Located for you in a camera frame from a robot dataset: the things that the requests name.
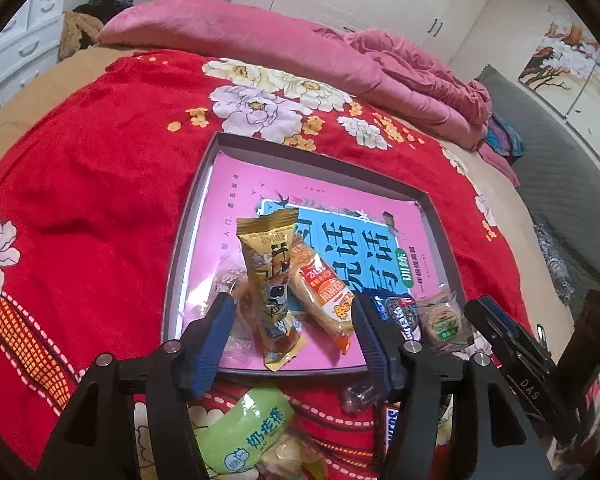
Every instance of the wall mural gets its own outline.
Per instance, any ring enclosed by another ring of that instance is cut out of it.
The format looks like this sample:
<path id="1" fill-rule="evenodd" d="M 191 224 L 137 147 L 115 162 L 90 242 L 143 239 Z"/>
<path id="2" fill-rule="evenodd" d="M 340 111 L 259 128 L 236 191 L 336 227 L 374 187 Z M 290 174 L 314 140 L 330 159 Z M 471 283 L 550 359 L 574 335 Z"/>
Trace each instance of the wall mural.
<path id="1" fill-rule="evenodd" d="M 600 158 L 600 45 L 586 27 L 555 16 L 518 79 Z"/>

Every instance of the oreo package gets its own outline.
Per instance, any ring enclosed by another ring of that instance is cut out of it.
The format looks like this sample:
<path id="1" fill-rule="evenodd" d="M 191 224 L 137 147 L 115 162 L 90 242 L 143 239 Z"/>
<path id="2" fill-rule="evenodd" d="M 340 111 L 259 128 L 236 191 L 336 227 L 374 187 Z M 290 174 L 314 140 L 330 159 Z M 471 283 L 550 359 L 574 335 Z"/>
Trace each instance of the oreo package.
<path id="1" fill-rule="evenodd" d="M 409 294 L 396 294 L 385 288 L 363 288 L 362 294 L 371 298 L 380 319 L 395 323 L 405 339 L 422 339 L 418 315 L 414 311 L 418 305 Z"/>

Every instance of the beige bed sheet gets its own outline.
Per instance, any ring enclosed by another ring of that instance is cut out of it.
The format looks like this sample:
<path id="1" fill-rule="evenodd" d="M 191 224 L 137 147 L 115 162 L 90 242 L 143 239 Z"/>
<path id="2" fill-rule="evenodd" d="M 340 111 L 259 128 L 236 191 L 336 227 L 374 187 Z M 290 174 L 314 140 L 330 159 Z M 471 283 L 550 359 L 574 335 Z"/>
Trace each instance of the beige bed sheet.
<path id="1" fill-rule="evenodd" d="M 139 49 L 94 46 L 45 72 L 0 110 L 0 158 L 48 111 L 82 86 L 94 81 L 121 56 Z M 469 169 L 470 176 L 485 194 L 498 227 L 518 264 L 522 297 L 529 321 L 544 326 L 549 350 L 557 359 L 573 332 L 570 311 L 558 299 L 544 258 L 538 247 L 531 217 L 510 182 L 477 153 L 443 142 Z"/>

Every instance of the pink quilt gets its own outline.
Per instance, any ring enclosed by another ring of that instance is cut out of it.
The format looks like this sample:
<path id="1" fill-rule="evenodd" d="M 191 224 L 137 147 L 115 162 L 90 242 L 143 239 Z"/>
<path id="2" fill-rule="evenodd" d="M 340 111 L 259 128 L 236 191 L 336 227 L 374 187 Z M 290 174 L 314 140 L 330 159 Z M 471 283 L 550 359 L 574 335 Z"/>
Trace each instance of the pink quilt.
<path id="1" fill-rule="evenodd" d="M 219 0 L 159 0 L 121 12 L 99 41 L 228 57 L 320 80 L 465 149 L 477 147 L 491 106 L 481 85 L 462 84 L 404 40 L 360 34 L 343 38 L 315 23 Z"/>

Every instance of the brown plush toy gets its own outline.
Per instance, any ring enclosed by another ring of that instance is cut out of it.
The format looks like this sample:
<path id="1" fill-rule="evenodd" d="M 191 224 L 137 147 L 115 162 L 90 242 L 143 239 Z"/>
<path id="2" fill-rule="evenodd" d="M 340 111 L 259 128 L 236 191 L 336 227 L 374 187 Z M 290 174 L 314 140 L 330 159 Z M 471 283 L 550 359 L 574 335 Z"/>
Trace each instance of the brown plush toy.
<path id="1" fill-rule="evenodd" d="M 84 48 L 85 42 L 82 41 L 84 34 L 90 40 L 90 44 L 95 44 L 101 29 L 102 22 L 98 18 L 66 10 L 60 40 L 60 59 L 67 59 Z"/>

